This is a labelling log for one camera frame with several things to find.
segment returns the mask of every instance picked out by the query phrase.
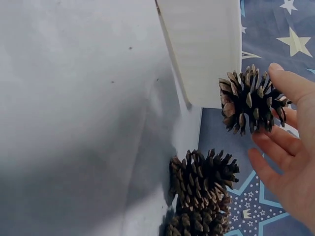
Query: blue tablecloth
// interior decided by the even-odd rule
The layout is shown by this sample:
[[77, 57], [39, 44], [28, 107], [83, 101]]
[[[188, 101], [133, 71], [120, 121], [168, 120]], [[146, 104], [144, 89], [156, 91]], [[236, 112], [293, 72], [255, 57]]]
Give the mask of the blue tablecloth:
[[[314, 0], [241, 0], [241, 14], [243, 70], [254, 63], [262, 73], [271, 62], [277, 62], [284, 69], [315, 80]], [[289, 126], [285, 129], [294, 133]], [[237, 158], [241, 171], [237, 176], [240, 181], [231, 190], [231, 231], [227, 235], [312, 235], [286, 213], [259, 180], [247, 156], [254, 146], [249, 130], [243, 137], [228, 133], [221, 110], [203, 109], [199, 149], [205, 154], [211, 148], [224, 149]], [[265, 158], [277, 170], [268, 156]]]

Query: star pattern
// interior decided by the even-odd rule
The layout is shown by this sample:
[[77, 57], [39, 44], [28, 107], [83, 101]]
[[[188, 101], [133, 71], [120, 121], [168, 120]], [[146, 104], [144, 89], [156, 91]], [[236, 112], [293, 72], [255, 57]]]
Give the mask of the star pattern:
[[297, 54], [298, 52], [302, 52], [310, 57], [313, 57], [305, 46], [307, 42], [311, 39], [310, 37], [298, 37], [291, 27], [289, 28], [289, 34], [290, 34], [289, 37], [281, 37], [276, 39], [289, 45], [291, 57]]
[[230, 210], [232, 219], [230, 226], [234, 231], [241, 232], [239, 236], [262, 235], [263, 225], [266, 222], [288, 216], [281, 206], [273, 206], [276, 204], [270, 204], [273, 202], [261, 198], [259, 190], [264, 188], [264, 185], [254, 171], [249, 179], [242, 192], [229, 190], [234, 206]]
[[289, 14], [292, 14], [292, 10], [296, 10], [295, 6], [293, 6], [294, 0], [284, 0], [284, 4], [282, 4], [280, 7], [287, 9]]

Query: star print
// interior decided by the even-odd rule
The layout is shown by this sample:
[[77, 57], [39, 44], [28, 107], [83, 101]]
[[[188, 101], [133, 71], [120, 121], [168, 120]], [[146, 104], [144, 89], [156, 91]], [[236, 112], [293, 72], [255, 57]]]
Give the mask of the star print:
[[293, 6], [294, 0], [284, 0], [284, 4], [282, 4], [280, 7], [287, 9], [287, 11], [290, 13], [292, 13], [292, 10], [297, 11], [297, 9], [295, 8], [295, 6]]
[[290, 36], [283, 38], [276, 38], [282, 43], [289, 45], [290, 47], [290, 56], [294, 56], [298, 52], [302, 52], [310, 57], [313, 57], [309, 50], [306, 48], [307, 42], [311, 39], [310, 37], [298, 37], [293, 29], [289, 28]]
[[246, 33], [246, 32], [245, 32], [246, 29], [247, 29], [247, 28], [246, 28], [246, 27], [243, 27], [243, 25], [242, 25], [242, 33]]

